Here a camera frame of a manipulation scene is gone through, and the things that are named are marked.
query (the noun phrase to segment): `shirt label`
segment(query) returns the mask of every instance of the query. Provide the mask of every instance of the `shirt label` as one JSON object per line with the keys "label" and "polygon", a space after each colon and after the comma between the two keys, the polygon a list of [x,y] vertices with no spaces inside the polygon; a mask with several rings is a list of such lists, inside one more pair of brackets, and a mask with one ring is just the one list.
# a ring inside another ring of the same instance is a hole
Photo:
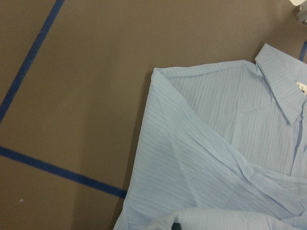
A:
{"label": "shirt label", "polygon": [[307,96],[307,85],[298,81],[296,82],[296,84],[298,85],[299,89],[305,94],[305,96]]}

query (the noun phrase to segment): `shirt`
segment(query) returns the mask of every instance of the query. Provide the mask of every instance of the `shirt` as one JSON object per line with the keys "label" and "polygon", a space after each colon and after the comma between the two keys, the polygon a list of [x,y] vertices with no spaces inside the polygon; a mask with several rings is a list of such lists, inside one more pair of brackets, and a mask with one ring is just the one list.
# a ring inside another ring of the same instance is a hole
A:
{"label": "shirt", "polygon": [[114,229],[187,207],[259,212],[307,229],[306,97],[296,85],[307,67],[269,45],[256,62],[154,69]]}

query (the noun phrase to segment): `blue stripe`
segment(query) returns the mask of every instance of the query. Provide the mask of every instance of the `blue stripe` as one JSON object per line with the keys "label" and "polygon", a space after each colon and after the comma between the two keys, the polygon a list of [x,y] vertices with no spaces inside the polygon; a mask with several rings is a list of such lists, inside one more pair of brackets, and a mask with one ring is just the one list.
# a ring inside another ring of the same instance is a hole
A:
{"label": "blue stripe", "polygon": [[6,112],[8,111],[8,109],[9,109],[9,107],[10,107],[10,105],[11,105],[13,99],[14,99],[16,92],[18,91],[21,83],[23,82],[27,71],[31,67],[32,62],[33,62],[35,56],[37,55],[38,50],[39,50],[40,46],[42,45],[46,35],[48,34],[48,31],[51,28],[51,26],[52,26],[52,24],[53,24],[53,22],[54,22],[54,20],[57,16],[58,12],[60,11],[63,3],[64,3],[64,0],[57,0],[54,3],[54,5],[53,5],[48,17],[47,17],[42,29],[40,30],[39,34],[37,35],[36,40],[34,41],[29,53],[27,54],[23,64],[21,65],[21,67],[20,67],[11,87],[9,88],[8,92],[6,93],[6,96],[3,99],[2,104],[0,105],[0,123],[3,120]]}
{"label": "blue stripe", "polygon": [[10,158],[12,160],[15,160],[15,161],[18,161],[18,162],[21,162],[21,163],[33,166],[35,168],[44,170],[44,171],[46,171],[48,173],[52,173],[52,174],[64,177],[66,179],[78,182],[80,184],[89,186],[91,188],[95,188],[95,189],[98,189],[100,191],[103,191],[103,192],[106,192],[106,193],[118,196],[120,198],[125,198],[126,194],[127,194],[126,191],[121,190],[119,188],[116,188],[116,187],[113,187],[111,185],[108,185],[108,184],[105,184],[105,183],[93,180],[93,179],[91,179],[89,177],[82,176],[80,174],[77,174],[77,173],[68,171],[66,169],[57,167],[55,165],[52,165],[52,164],[49,164],[49,163],[37,160],[35,158],[28,157],[26,155],[20,154],[20,153],[15,152],[15,151],[12,151],[10,149],[6,149],[6,148],[1,147],[1,146],[0,146],[0,155],[4,156],[4,157],[7,157],[7,158]]}
{"label": "blue stripe", "polygon": [[300,61],[304,61],[306,50],[307,50],[307,42],[304,42],[303,47],[301,49],[301,53],[299,55],[299,60]]}

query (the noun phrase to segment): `blue line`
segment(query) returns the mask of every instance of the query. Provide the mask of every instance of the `blue line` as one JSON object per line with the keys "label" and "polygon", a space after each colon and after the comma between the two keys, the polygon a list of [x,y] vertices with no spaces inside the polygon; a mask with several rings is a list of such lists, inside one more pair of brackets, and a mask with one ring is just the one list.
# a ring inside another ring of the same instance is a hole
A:
{"label": "blue line", "polygon": [[37,160],[35,158],[28,157],[26,155],[20,154],[18,152],[10,150],[10,149],[6,149],[6,148],[1,147],[1,146],[0,146],[0,155],[7,157],[7,158],[10,158],[12,160],[33,166],[35,168],[44,170],[48,173],[52,173],[52,174],[64,177],[66,179],[78,182],[80,184],[89,186],[91,188],[95,188],[95,189],[98,189],[100,191],[118,196],[120,198],[125,198],[126,194],[127,194],[126,191],[121,190],[119,188],[116,188],[116,187],[113,187],[111,185],[93,180],[89,177],[82,176],[80,174],[68,171],[68,170],[60,168],[58,166]]}
{"label": "blue line", "polygon": [[299,55],[299,60],[300,61],[304,61],[304,58],[305,58],[305,54],[306,54],[306,50],[307,50],[307,41],[304,42],[303,46],[302,46],[302,50],[301,50],[301,53]]}
{"label": "blue line", "polygon": [[23,64],[21,65],[12,85],[10,86],[8,92],[5,95],[5,98],[3,99],[2,104],[0,105],[0,123],[3,120],[6,112],[8,111],[15,94],[17,93],[21,83],[24,80],[24,77],[27,73],[27,71],[29,70],[29,68],[32,65],[32,62],[34,61],[35,56],[38,53],[38,50],[40,48],[40,46],[42,45],[46,35],[48,34],[49,29],[51,28],[55,18],[57,17],[58,12],[61,9],[61,6],[63,5],[64,0],[57,0],[47,19],[44,22],[44,25],[42,27],[42,29],[40,30],[39,34],[37,35],[34,43],[32,44],[29,53],[27,54]]}

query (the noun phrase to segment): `black object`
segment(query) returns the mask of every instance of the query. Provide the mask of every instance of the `black object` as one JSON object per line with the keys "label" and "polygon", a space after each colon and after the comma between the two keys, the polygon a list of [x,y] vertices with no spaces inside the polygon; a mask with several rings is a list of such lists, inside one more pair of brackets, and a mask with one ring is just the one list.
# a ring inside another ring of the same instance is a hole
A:
{"label": "black object", "polygon": [[172,230],[181,230],[181,224],[174,223],[173,226],[172,226]]}

